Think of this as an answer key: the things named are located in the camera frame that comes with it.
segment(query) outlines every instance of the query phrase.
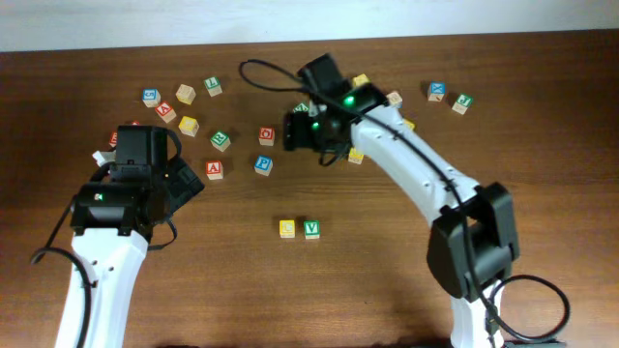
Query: white wall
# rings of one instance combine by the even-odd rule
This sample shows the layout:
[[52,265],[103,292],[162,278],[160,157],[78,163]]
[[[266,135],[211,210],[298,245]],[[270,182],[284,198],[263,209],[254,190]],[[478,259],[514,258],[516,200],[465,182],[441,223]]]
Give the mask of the white wall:
[[617,27],[618,0],[0,0],[0,51]]

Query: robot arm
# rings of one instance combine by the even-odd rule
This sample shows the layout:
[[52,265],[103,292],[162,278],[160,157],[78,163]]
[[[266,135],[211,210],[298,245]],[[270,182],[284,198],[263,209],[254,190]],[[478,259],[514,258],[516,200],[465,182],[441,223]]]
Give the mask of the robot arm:
[[[168,136],[177,147],[171,159]],[[167,245],[149,246],[153,227],[167,222],[176,238],[172,215],[204,189],[180,152],[180,141],[171,130],[121,126],[116,151],[93,154],[101,168],[71,205],[74,256],[68,258],[74,265],[57,348],[122,347],[142,261],[148,250]],[[110,181],[104,183],[107,175]],[[33,263],[50,251],[57,228]]]

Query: wire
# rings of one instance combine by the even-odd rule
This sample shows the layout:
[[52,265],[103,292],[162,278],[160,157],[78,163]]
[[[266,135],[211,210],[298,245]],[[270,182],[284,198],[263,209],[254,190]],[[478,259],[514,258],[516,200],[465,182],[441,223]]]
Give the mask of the wire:
[[[60,218],[58,219],[58,222],[56,222],[56,226],[49,234],[49,238],[47,238],[47,243],[45,243],[45,247],[51,247],[51,244],[54,242],[54,239],[56,239],[58,230],[60,230],[60,227],[62,227],[62,224],[65,222],[65,218],[67,218],[67,215],[69,214],[69,211],[71,210],[71,206],[74,204],[74,201],[75,201],[75,196],[71,198],[71,200],[69,201],[69,204],[67,205],[67,208],[65,208],[65,211],[62,213],[62,216],[60,216]],[[43,257],[44,257],[44,253],[39,255],[37,259],[33,260],[34,262],[32,264],[33,265],[38,264],[39,262],[41,262],[41,260],[43,260]]]
[[436,165],[436,163],[434,163],[430,158],[428,158],[426,156],[426,154],[424,154],[421,150],[419,150],[417,148],[417,146],[415,146],[413,143],[410,142],[410,140],[406,139],[405,137],[403,137],[397,130],[394,130],[393,128],[391,128],[389,125],[383,123],[382,121],[379,121],[371,116],[368,116],[366,114],[363,114],[359,111],[356,110],[352,110],[349,108],[346,108],[344,106],[342,106],[341,104],[339,104],[338,102],[332,100],[331,98],[322,95],[321,93],[313,90],[312,88],[310,88],[309,86],[303,84],[303,82],[299,81],[302,84],[302,87],[297,88],[297,89],[278,89],[278,88],[272,88],[269,86],[263,86],[257,83],[253,83],[253,81],[250,81],[249,79],[247,79],[245,77],[245,75],[243,74],[243,67],[247,64],[247,63],[255,63],[255,64],[259,64],[259,65],[263,65],[266,67],[270,67],[273,68],[274,70],[283,73],[287,76],[291,76],[294,80],[299,81],[296,77],[294,77],[294,75],[291,72],[287,72],[286,70],[284,70],[283,68],[280,68],[278,66],[275,66],[274,64],[268,63],[268,62],[264,62],[264,61],[260,61],[257,59],[250,59],[247,62],[243,62],[241,63],[241,65],[239,66],[239,73],[241,74],[241,77],[243,77],[244,80],[247,81],[247,83],[249,83],[250,85],[260,88],[260,89],[264,89],[267,91],[273,91],[273,92],[301,92],[301,93],[308,93],[312,96],[314,96],[315,98],[322,100],[325,104],[327,104],[328,106],[331,106],[335,109],[337,109],[338,111],[347,113],[349,115],[353,115],[355,116],[355,119],[366,119],[368,121],[373,122],[374,124],[378,125],[379,127],[381,127],[382,129],[384,129],[385,131],[389,132],[394,139],[399,139],[401,140],[408,148],[410,148],[417,156],[419,156],[431,169],[432,171],[434,171],[436,173],[436,175],[438,175],[438,177],[440,178],[440,180],[442,182],[445,183],[445,185],[447,186],[447,189],[454,195],[454,198],[456,199],[457,202],[457,209],[459,210],[459,213],[462,217],[462,234],[464,237],[464,241],[465,241],[465,248],[464,248],[464,254],[466,256],[466,266],[469,269],[469,273],[471,276],[471,282],[473,283],[473,288],[475,289],[475,291],[477,292],[477,294],[479,295],[480,300],[482,301],[482,304],[484,305],[484,307],[486,308],[486,312],[489,314],[489,316],[494,319],[496,321],[496,323],[499,325],[499,327],[501,327],[503,330],[505,330],[508,334],[510,334],[511,336],[513,336],[516,339],[519,339],[525,343],[530,343],[530,344],[535,344],[535,343],[542,343],[542,342],[546,342],[549,340],[552,340],[555,336],[557,336],[568,324],[568,321],[570,320],[570,313],[571,313],[571,308],[570,308],[570,302],[567,298],[567,296],[565,295],[565,293],[563,291],[561,291],[561,289],[559,289],[559,287],[557,287],[556,285],[554,285],[553,283],[551,283],[548,280],[545,280],[543,278],[534,276],[534,275],[514,275],[511,277],[508,277],[507,279],[503,280],[492,292],[491,294],[491,298],[492,301],[494,299],[494,296],[496,295],[495,291],[498,291],[496,289],[500,289],[502,287],[504,287],[505,285],[507,285],[510,282],[516,281],[516,280],[521,280],[521,279],[528,279],[528,280],[533,280],[533,281],[537,281],[540,282],[541,284],[549,287],[550,289],[552,289],[554,292],[556,292],[559,297],[561,298],[561,301],[563,302],[563,306],[564,306],[564,313],[563,313],[563,318],[561,319],[561,321],[559,322],[559,324],[551,331],[549,331],[548,333],[542,334],[542,335],[538,335],[538,336],[531,336],[531,335],[525,335],[523,333],[519,333],[516,330],[514,330],[512,327],[510,327],[505,321],[503,321],[501,319],[501,317],[499,316],[494,304],[491,304],[490,301],[485,297],[484,295],[484,291],[482,289],[482,284],[479,280],[479,278],[477,277],[477,274],[475,273],[475,263],[473,261],[473,242],[472,242],[472,238],[471,238],[471,234],[470,231],[468,229],[468,222],[466,220],[466,214],[463,212],[463,203],[462,203],[462,199],[459,195],[459,193],[456,190],[456,187],[454,186],[454,183],[452,183],[452,181],[447,177],[447,175],[445,175],[445,173]]
[[79,330],[79,339],[77,340],[77,348],[82,348],[84,343],[86,342],[86,334],[88,334],[88,325],[90,324],[90,311],[92,309],[92,293],[91,287],[95,287],[94,284],[90,283],[90,279],[88,278],[88,274],[86,273],[86,269],[84,265],[70,252],[59,248],[59,247],[42,247],[35,251],[30,258],[30,264],[34,265],[38,260],[41,260],[41,257],[47,252],[52,252],[64,256],[69,259],[79,271],[79,275],[83,281],[83,289],[84,289],[84,315],[81,320],[81,329]]

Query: wood grain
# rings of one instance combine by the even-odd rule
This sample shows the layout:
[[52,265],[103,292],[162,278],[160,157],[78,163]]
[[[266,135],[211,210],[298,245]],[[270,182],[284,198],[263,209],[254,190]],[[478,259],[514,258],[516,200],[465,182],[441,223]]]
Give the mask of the wood grain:
[[[140,101],[158,88],[179,117],[184,158],[206,189],[175,216],[177,242],[149,254],[133,290],[126,347],[336,347],[447,338],[449,298],[427,269],[428,228],[370,160],[322,168],[311,152],[281,149],[281,116],[304,99],[243,83],[239,62],[296,70],[332,52],[342,71],[398,90],[402,114],[446,160],[512,192],[522,255],[516,273],[546,277],[573,303],[561,334],[574,347],[619,344],[619,35],[617,31],[447,36],[316,43],[224,44],[0,55],[0,346],[49,347],[69,265],[31,267],[70,197],[119,124],[165,126]],[[252,72],[266,83],[278,76]],[[210,98],[202,79],[220,78]],[[442,80],[448,100],[475,98],[464,116],[425,100]],[[176,101],[193,86],[193,105]],[[276,127],[276,146],[258,145]],[[227,131],[220,153],[209,143]],[[254,173],[258,155],[275,161]],[[225,178],[209,182],[206,160]],[[283,241],[280,218],[320,220],[319,241]],[[158,227],[156,242],[165,241]],[[70,247],[64,228],[57,245]],[[560,304],[535,285],[508,288],[505,319],[526,333],[555,323]]]

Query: wooden toy block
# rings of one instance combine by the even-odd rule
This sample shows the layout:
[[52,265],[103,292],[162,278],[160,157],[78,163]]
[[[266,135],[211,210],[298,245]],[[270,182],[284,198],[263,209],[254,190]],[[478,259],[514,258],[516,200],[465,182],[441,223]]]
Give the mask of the wooden toy block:
[[115,131],[112,136],[109,137],[109,146],[114,147],[118,142],[118,132]]
[[415,124],[406,120],[406,119],[402,119],[402,121],[404,122],[404,125],[407,126],[410,130],[415,131]]
[[275,144],[275,130],[265,127],[260,128],[258,141],[260,141],[260,145],[273,146]]
[[221,89],[220,80],[214,76],[205,79],[204,86],[206,86],[206,90],[209,92],[209,95],[211,97],[214,97],[218,94],[223,93],[223,90]]
[[181,130],[182,134],[190,136],[195,136],[199,128],[200,126],[197,124],[197,120],[188,116],[183,116],[181,123],[178,125],[178,129]]
[[459,97],[457,97],[457,100],[454,103],[454,107],[452,107],[452,110],[459,113],[460,115],[464,115],[464,112],[466,112],[466,110],[471,107],[472,103],[473,99],[471,97],[465,94],[461,94]]
[[191,86],[182,84],[176,91],[176,98],[179,102],[184,102],[187,105],[191,105],[195,98],[195,91]]
[[440,102],[445,97],[445,83],[430,82],[427,88],[427,100],[430,102]]
[[209,160],[206,162],[206,176],[210,180],[223,179],[223,165],[219,160]]
[[162,95],[154,88],[145,89],[142,92],[142,101],[147,107],[157,107],[162,101]]
[[225,149],[230,146],[230,137],[223,131],[218,130],[218,132],[216,132],[215,135],[213,135],[213,137],[211,138],[211,144],[213,144],[216,149],[224,152]]
[[258,174],[269,176],[269,174],[271,174],[271,169],[273,169],[273,160],[266,156],[258,156],[258,160],[255,162],[253,169],[255,169],[255,172]]
[[353,77],[352,79],[352,86],[354,88],[365,85],[366,83],[369,83],[369,78],[364,73],[360,74],[357,77]]
[[355,148],[350,149],[350,153],[348,154],[348,161],[361,164],[363,160],[364,160],[364,154],[357,151],[357,149]]
[[402,108],[402,97],[398,92],[394,91],[388,94],[387,100],[389,101],[389,106],[393,106],[395,108]]
[[305,221],[303,227],[306,231],[306,239],[320,238],[320,223],[318,221]]
[[280,237],[294,238],[294,220],[280,220]]
[[172,106],[167,103],[167,101],[164,101],[159,106],[157,106],[155,111],[157,111],[157,114],[160,115],[160,117],[166,123],[170,123],[170,121],[172,121],[176,117],[176,112],[174,111]]

